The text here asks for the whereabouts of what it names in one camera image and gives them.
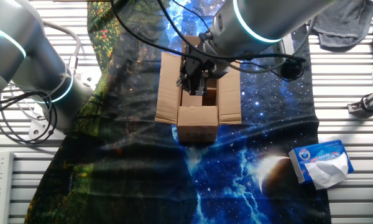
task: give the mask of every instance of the galaxy print cloth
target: galaxy print cloth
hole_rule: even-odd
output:
[[[178,1],[209,25],[223,3]],[[181,50],[156,1],[134,3],[121,10],[130,28]],[[167,6],[184,34],[206,31],[190,12],[173,2]],[[295,48],[305,34],[305,27],[293,33]],[[241,74],[242,124],[220,126],[210,145],[179,144],[174,125],[154,121],[160,55],[120,33],[97,135],[68,135],[26,223],[331,223],[327,191],[298,184],[288,158],[294,147],[318,143],[308,44],[300,53],[307,59],[305,74],[297,81],[287,83],[271,73]],[[275,63],[272,58],[254,62]]]

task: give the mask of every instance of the metal slatted surface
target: metal slatted surface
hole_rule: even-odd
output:
[[[85,2],[60,3],[32,1],[44,20],[76,32],[83,44],[78,71],[99,78],[93,48],[88,38]],[[320,49],[318,38],[310,37],[313,70],[313,93],[316,115],[320,119],[319,141],[341,139],[355,168],[348,179],[329,189],[333,223],[373,223],[373,117],[357,119],[348,114],[346,105],[373,91],[371,68],[373,31],[355,48],[342,54]],[[65,61],[73,52],[71,37],[46,28],[48,39]],[[30,119],[15,106],[6,112],[11,125],[28,138]],[[12,181],[10,223],[23,223],[24,215],[36,188],[61,141],[51,140],[38,148],[18,145],[0,132],[0,151],[15,152]]]

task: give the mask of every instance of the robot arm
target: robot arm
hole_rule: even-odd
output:
[[[43,21],[28,0],[0,0],[0,91],[15,84],[51,94],[57,128],[66,131],[93,90],[74,76],[44,33]],[[47,111],[44,102],[34,100]]]
[[[198,49],[218,56],[259,54],[319,14],[336,0],[227,0],[214,16],[211,29],[200,34]],[[191,95],[205,94],[207,78],[221,78],[229,60],[216,60],[189,47],[177,85]]]

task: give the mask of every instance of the tissue box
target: tissue box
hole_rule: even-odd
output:
[[[328,161],[339,157],[341,154],[347,155],[341,140],[324,142],[305,147],[298,147],[291,150],[288,154],[292,161],[294,171],[298,177],[300,184],[312,183],[312,178],[305,166],[305,164],[316,161]],[[348,174],[354,172],[351,161],[348,158]]]

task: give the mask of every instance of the cardboard box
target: cardboard box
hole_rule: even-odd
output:
[[[198,37],[187,38],[199,42]],[[176,124],[180,142],[215,142],[219,125],[242,123],[239,71],[208,80],[207,96],[190,96],[177,87],[180,66],[181,57],[162,52],[156,121]]]

